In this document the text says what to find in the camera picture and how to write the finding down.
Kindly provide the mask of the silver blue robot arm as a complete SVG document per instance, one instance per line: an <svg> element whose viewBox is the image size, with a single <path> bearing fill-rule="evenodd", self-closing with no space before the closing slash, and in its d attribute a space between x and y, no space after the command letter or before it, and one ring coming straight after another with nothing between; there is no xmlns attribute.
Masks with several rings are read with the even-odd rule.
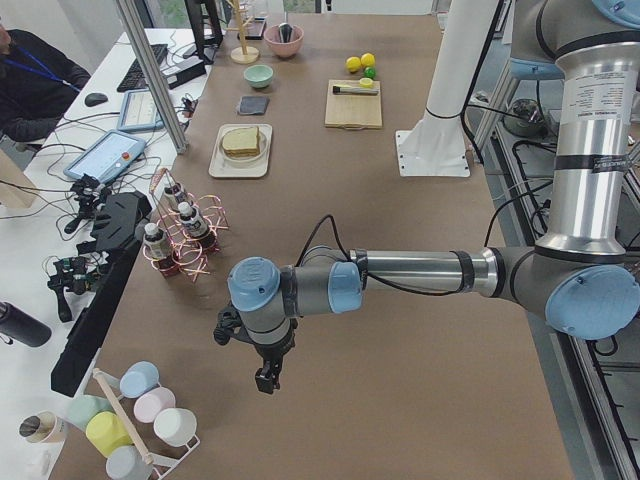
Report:
<svg viewBox="0 0 640 480"><path fill-rule="evenodd" d="M639 308L639 285L624 268L615 237L627 137L639 75L635 1L522 1L513 54L554 63L563 103L546 233L528 248L464 251L346 251L306 246L297 263L240 261L228 277L230 304L215 341L252 345L262 357L257 388L279 386L297 321L361 306L382 284L427 296L477 292L524 307L555 330L599 340L626 327Z"/></svg>

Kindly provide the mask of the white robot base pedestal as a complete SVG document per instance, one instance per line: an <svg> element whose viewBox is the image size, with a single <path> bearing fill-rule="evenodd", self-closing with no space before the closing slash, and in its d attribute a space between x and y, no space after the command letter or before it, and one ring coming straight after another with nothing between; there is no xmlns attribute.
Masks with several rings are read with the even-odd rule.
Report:
<svg viewBox="0 0 640 480"><path fill-rule="evenodd" d="M502 3L498 0L451 3L422 119L396 132L399 173L403 177L468 177L463 110L474 75L490 42Z"/></svg>

